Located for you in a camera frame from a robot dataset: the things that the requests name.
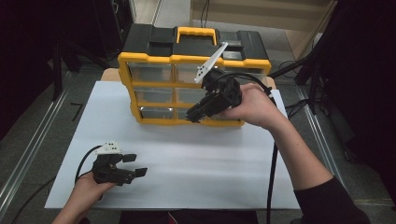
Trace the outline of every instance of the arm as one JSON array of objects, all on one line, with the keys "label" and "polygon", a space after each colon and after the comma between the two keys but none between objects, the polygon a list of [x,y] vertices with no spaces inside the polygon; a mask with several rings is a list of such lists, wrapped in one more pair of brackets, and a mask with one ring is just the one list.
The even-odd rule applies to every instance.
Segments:
[{"label": "arm", "polygon": [[243,119],[271,133],[288,168],[294,189],[309,189],[332,179],[332,174],[259,86],[247,84],[241,86],[241,92],[242,104],[225,110],[222,115],[230,119]]},{"label": "arm", "polygon": [[93,173],[89,172],[79,178],[64,208],[52,221],[52,224],[79,223],[88,210],[114,183],[96,184]]}]

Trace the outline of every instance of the black and yellow toolbox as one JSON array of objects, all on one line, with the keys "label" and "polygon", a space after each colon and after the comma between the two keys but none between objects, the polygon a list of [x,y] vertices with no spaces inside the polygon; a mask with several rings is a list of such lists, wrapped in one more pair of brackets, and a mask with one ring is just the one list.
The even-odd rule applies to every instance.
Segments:
[{"label": "black and yellow toolbox", "polygon": [[[269,74],[271,64],[258,32],[133,24],[118,60],[120,79],[131,97],[137,122],[191,124],[185,120],[187,110],[205,97],[201,84],[194,81],[197,67],[222,42],[228,46],[215,66],[224,71],[249,72],[259,79]],[[243,121],[212,116],[201,124],[240,126]]]}]

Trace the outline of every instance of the yellow handle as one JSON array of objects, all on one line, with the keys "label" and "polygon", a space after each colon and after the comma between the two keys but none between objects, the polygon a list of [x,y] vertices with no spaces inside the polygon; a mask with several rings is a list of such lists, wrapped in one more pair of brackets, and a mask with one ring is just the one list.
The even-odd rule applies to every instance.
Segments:
[{"label": "yellow handle", "polygon": [[212,36],[214,45],[218,44],[216,41],[215,29],[197,28],[197,27],[177,27],[177,43],[181,35],[208,35],[208,36]]}]

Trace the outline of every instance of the person's left hand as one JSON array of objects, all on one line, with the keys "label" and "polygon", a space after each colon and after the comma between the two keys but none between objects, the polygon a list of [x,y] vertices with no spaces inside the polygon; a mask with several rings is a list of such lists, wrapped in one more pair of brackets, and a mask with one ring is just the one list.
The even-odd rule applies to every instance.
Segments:
[{"label": "person's left hand", "polygon": [[75,223],[85,217],[88,210],[109,189],[116,186],[115,183],[97,184],[93,179],[93,173],[89,172],[81,176],[67,201],[64,209],[55,218],[53,223]]}]

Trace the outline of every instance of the person's right hand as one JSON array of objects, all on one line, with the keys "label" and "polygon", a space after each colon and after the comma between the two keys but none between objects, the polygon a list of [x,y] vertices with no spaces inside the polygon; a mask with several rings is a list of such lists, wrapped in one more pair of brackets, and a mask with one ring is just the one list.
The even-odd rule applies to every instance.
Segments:
[{"label": "person's right hand", "polygon": [[259,85],[249,83],[241,86],[241,105],[226,109],[221,115],[227,119],[242,119],[247,123],[271,130],[285,119]]}]

